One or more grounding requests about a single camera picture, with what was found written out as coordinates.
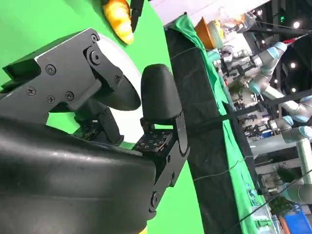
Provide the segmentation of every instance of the blue container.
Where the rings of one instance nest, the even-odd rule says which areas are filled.
[[[284,217],[291,234],[312,234],[312,229],[304,213],[286,215]]]

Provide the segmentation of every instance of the metal pole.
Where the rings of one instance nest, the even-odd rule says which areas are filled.
[[[307,97],[310,95],[312,95],[312,89],[305,90],[305,91],[298,92],[298,93],[293,93],[293,94],[290,94],[288,96],[280,97],[280,98],[277,98],[274,100],[260,101],[254,106],[250,106],[250,107],[247,107],[245,109],[235,111],[235,112],[229,113],[229,114],[224,115],[224,116],[212,118],[212,119],[210,119],[204,123],[199,123],[199,124],[195,124],[191,127],[188,127],[187,133],[190,135],[201,133],[201,132],[209,130],[211,128],[211,125],[214,123],[222,122],[224,120],[231,119],[231,118],[236,118],[236,117],[241,116],[241,115],[246,115],[248,113],[251,113],[251,112],[254,112],[254,111],[260,109],[263,106],[278,105],[278,104],[281,104],[281,103],[284,103],[287,101],[298,100],[298,99],[301,99],[301,98],[304,98],[304,97]]]

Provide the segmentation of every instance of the croissant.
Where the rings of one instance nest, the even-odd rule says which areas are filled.
[[[103,6],[105,17],[117,36],[130,45],[134,40],[131,27],[130,7],[126,0],[109,0]]]

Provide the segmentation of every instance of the black cable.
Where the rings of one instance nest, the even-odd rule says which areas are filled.
[[[192,47],[192,48],[183,50],[182,52],[176,54],[175,56],[171,57],[170,60],[174,59],[175,57],[178,57],[178,56],[181,55],[181,54],[184,54],[185,52],[188,52],[188,51],[190,51],[190,50],[193,50],[193,49],[202,49],[202,50],[206,50],[206,51],[212,51],[212,50],[208,50],[208,49],[206,49],[206,48]]]
[[[234,224],[233,226],[231,226],[226,232],[224,232],[223,234],[227,234],[230,231],[232,231],[233,228],[235,228],[236,226],[238,226],[242,221],[244,221],[246,218],[250,217],[251,215],[253,215],[255,212],[257,212],[258,210],[260,210],[262,207],[264,207],[265,205],[267,205],[268,203],[270,203],[271,201],[273,201],[275,198],[277,198],[282,192],[284,192],[285,190],[287,190],[290,186],[292,186],[293,184],[295,184],[297,181],[301,180],[303,177],[305,177],[307,174],[309,174],[310,172],[312,172],[312,169],[307,171],[306,173],[304,173],[299,179],[295,179],[293,182],[289,183],[284,189],[282,189],[280,192],[278,192],[276,195],[272,196],[268,201],[266,201],[265,203],[263,203],[261,206],[259,206],[258,208],[256,208],[254,211],[252,211],[250,214],[246,215],[245,217],[243,217],[242,219],[240,219],[236,224]]]
[[[218,174],[212,174],[212,175],[201,176],[201,177],[198,177],[198,178],[196,178],[196,179],[193,179],[193,182],[195,182],[195,181],[197,181],[197,180],[199,180],[199,179],[204,179],[204,178],[208,178],[208,177],[223,175],[223,174],[229,172],[230,170],[232,170],[239,162],[245,161],[245,159],[246,159],[246,156],[244,157],[243,160],[237,160],[237,162],[234,164],[234,166],[230,167],[229,169],[227,169],[227,170],[224,171],[224,172],[221,172],[221,173],[218,173]]]

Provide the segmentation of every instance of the sign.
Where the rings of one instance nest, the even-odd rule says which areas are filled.
[[[292,211],[294,211],[296,214],[303,212],[301,205],[297,202],[292,206]]]

